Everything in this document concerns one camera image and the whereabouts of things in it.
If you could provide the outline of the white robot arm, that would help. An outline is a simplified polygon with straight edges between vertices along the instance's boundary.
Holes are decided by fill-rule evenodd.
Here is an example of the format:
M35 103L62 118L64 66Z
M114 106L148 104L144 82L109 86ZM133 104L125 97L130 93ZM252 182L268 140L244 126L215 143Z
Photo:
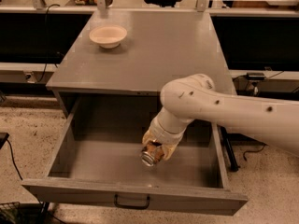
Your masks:
M170 159L187 126L196 119L299 155L299 104L295 101L219 93L204 74L168 82L160 99L162 109L142 138L141 159L149 167Z

